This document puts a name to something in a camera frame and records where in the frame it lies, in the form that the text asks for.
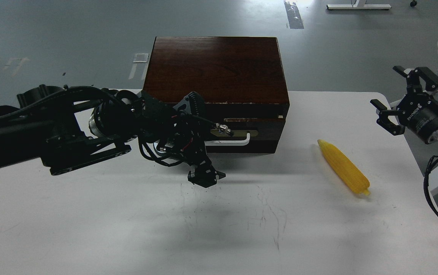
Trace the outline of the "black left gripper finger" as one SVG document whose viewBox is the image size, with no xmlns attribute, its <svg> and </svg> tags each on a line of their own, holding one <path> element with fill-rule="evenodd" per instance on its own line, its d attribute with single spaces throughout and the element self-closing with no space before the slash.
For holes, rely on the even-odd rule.
<svg viewBox="0 0 438 275">
<path fill-rule="evenodd" d="M 226 177 L 224 172 L 216 170 L 206 153 L 200 153 L 187 160 L 190 166 L 187 179 L 189 182 L 209 188 L 217 184 L 217 181 Z"/>
<path fill-rule="evenodd" d="M 205 118 L 205 100 L 197 92 L 187 94 L 173 109 L 178 112 L 178 115 L 172 118 L 178 117 L 182 112 Z"/>
</svg>

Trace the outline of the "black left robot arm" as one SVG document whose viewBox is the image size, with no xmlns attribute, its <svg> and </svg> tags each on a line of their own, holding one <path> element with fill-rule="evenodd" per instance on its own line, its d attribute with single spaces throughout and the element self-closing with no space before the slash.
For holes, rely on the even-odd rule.
<svg viewBox="0 0 438 275">
<path fill-rule="evenodd" d="M 211 187 L 225 174 L 207 155 L 211 131 L 233 135 L 205 118 L 196 92 L 170 106 L 145 91 L 47 86 L 18 94 L 19 107 L 0 106 L 0 168 L 39 158 L 60 175 L 131 151 L 165 167 L 186 163 L 189 182 Z"/>
</svg>

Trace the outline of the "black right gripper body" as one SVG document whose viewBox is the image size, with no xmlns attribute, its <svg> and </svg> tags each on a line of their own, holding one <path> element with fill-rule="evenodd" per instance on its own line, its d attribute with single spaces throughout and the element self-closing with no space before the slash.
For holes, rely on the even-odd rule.
<svg viewBox="0 0 438 275">
<path fill-rule="evenodd" d="M 425 144 L 437 141 L 438 101 L 427 93 L 406 94 L 398 104 L 399 122 Z"/>
</svg>

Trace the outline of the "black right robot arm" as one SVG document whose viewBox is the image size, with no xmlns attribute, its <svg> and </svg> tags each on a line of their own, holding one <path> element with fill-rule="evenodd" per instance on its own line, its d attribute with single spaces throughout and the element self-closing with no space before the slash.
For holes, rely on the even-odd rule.
<svg viewBox="0 0 438 275">
<path fill-rule="evenodd" d="M 438 76 L 427 67 L 394 66 L 393 70 L 404 77 L 407 92 L 393 107 L 386 107 L 377 99 L 370 101 L 379 116 L 377 124 L 394 136 L 409 129 L 425 144 L 438 142 L 438 101 L 432 95 L 438 91 Z M 429 207 L 438 217 L 429 194 L 429 175 L 437 164 L 438 155 L 434 155 L 424 172 L 423 189 Z"/>
</svg>

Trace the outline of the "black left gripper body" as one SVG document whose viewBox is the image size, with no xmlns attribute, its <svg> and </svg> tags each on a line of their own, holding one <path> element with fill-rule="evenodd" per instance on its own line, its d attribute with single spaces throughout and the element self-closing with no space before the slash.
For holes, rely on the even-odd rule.
<svg viewBox="0 0 438 275">
<path fill-rule="evenodd" d="M 146 91 L 134 102 L 139 149 L 143 157 L 164 167 L 175 167 L 206 153 L 206 118 L 180 113 Z"/>
</svg>

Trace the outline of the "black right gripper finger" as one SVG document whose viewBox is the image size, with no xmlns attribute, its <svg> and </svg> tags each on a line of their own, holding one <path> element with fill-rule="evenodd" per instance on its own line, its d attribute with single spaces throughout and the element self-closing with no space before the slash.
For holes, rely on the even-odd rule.
<svg viewBox="0 0 438 275">
<path fill-rule="evenodd" d="M 405 126 L 400 124 L 395 124 L 390 120 L 390 117 L 398 117 L 402 114 L 401 111 L 394 111 L 388 109 L 381 101 L 378 99 L 372 99 L 370 103 L 378 111 L 378 118 L 376 119 L 376 124 L 385 129 L 388 133 L 398 136 L 404 134 Z"/>
<path fill-rule="evenodd" d="M 394 66 L 392 69 L 406 80 L 405 96 L 432 96 L 438 92 L 438 76 L 428 67 Z"/>
</svg>

